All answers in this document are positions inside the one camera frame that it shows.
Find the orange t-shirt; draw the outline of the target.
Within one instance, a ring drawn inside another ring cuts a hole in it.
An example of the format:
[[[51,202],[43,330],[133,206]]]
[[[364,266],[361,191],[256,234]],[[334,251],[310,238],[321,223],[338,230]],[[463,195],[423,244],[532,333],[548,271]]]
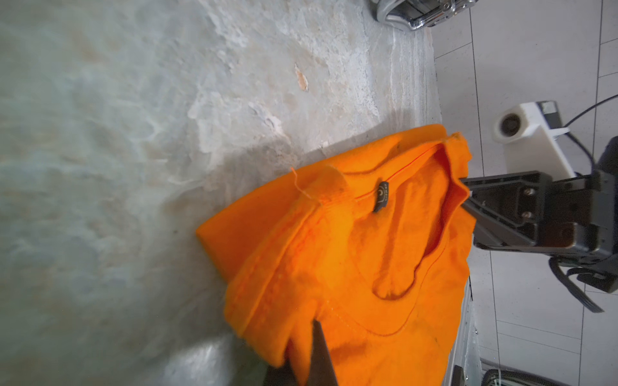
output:
[[[442,125],[396,133],[267,183],[196,231],[225,319],[307,384],[313,324],[341,385],[439,385],[460,326],[471,154]]]

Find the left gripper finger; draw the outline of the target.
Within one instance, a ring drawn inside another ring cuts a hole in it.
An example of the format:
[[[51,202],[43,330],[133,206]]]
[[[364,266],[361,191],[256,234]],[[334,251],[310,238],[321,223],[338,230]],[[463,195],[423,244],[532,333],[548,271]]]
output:
[[[306,385],[338,386],[323,328],[317,320],[312,323],[312,339],[311,366]],[[269,366],[262,384],[264,386],[300,385],[289,360],[281,368]]]

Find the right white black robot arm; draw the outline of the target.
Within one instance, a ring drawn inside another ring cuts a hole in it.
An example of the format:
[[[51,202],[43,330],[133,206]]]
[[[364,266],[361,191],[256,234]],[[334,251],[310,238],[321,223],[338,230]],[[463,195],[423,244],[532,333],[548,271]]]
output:
[[[572,277],[617,290],[617,140],[588,175],[553,180],[537,170],[464,179],[463,203],[476,219],[474,246],[549,257],[553,275],[591,312],[600,312]]]

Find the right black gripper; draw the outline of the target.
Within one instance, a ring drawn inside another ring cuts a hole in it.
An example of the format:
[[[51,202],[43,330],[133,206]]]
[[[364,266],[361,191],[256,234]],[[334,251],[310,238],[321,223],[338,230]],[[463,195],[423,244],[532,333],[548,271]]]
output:
[[[485,250],[538,253],[600,263],[616,250],[616,182],[595,170],[553,180],[538,171],[464,179],[464,209]]]

